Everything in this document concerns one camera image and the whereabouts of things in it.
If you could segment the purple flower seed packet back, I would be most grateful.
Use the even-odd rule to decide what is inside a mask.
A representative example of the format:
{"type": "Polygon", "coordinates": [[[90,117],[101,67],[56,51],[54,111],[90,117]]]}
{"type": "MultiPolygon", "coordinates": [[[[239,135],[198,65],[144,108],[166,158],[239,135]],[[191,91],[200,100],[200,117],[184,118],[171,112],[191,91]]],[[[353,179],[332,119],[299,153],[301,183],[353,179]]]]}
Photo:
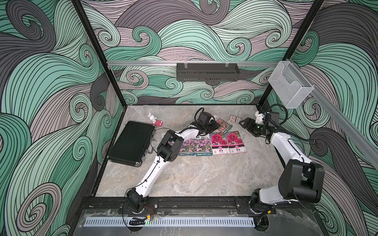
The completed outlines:
{"type": "Polygon", "coordinates": [[[195,155],[196,156],[212,156],[212,146],[210,135],[197,136],[195,139],[195,155]]]}

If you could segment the purple flower seed packet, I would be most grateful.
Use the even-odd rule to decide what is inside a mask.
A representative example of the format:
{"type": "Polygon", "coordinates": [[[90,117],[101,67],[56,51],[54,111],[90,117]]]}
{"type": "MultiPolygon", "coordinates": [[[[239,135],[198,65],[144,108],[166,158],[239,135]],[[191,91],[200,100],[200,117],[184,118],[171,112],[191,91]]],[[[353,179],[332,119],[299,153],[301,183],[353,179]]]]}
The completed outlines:
{"type": "Polygon", "coordinates": [[[195,156],[196,144],[194,139],[188,139],[183,142],[180,148],[179,156],[195,156]]]}
{"type": "Polygon", "coordinates": [[[210,135],[197,136],[195,139],[195,155],[196,156],[212,156],[212,146],[210,135]]]}

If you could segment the pink carnation seed packet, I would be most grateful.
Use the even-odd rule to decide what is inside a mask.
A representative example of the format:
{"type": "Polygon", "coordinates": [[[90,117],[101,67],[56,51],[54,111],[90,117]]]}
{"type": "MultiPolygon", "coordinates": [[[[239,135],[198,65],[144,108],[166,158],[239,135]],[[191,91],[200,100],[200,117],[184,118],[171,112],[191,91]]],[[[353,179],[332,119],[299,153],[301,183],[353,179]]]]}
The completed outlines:
{"type": "Polygon", "coordinates": [[[210,135],[213,155],[230,154],[230,149],[225,134],[212,133],[210,135]]]}

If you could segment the pink flower packet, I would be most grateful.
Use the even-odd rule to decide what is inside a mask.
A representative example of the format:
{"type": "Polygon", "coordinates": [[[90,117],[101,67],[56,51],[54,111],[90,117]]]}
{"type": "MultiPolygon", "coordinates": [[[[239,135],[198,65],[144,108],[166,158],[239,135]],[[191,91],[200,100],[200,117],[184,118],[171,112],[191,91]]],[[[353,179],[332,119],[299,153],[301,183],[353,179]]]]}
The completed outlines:
{"type": "Polygon", "coordinates": [[[247,149],[238,131],[228,132],[226,134],[228,147],[231,154],[246,153],[247,149]]]}

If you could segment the red flower green seed packet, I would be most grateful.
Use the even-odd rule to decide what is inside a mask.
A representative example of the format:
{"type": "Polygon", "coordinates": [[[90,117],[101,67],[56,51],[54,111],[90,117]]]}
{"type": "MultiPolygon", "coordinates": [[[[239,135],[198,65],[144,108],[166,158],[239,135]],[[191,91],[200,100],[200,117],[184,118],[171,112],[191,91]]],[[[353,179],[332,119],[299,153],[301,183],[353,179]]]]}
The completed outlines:
{"type": "Polygon", "coordinates": [[[232,125],[226,122],[225,120],[219,118],[218,116],[214,116],[215,121],[219,125],[218,132],[219,133],[227,133],[232,129],[232,125]]]}

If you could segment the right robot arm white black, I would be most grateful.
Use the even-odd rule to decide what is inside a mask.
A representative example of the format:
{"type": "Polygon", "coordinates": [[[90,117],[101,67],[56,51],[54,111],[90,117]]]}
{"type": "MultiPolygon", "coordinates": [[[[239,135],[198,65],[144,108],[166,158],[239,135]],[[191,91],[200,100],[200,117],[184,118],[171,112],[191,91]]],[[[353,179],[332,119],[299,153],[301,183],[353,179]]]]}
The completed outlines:
{"type": "Polygon", "coordinates": [[[246,118],[239,124],[255,137],[264,137],[272,144],[284,162],[278,184],[256,189],[250,207],[254,213],[266,213],[277,205],[318,203],[321,200],[324,167],[308,158],[292,140],[293,134],[273,121],[258,124],[246,118]]]}

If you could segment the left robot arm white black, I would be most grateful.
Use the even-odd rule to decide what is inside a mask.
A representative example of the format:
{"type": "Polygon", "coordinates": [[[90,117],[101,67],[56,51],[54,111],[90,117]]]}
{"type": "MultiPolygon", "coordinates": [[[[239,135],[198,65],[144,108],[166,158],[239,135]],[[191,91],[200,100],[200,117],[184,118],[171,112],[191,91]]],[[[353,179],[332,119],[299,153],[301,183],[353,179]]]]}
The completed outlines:
{"type": "Polygon", "coordinates": [[[207,135],[217,130],[220,125],[211,120],[207,124],[191,123],[180,130],[168,130],[158,145],[153,164],[139,184],[126,191],[126,199],[134,212],[141,212],[150,195],[151,189],[164,168],[178,156],[183,143],[199,135],[207,135]]]}

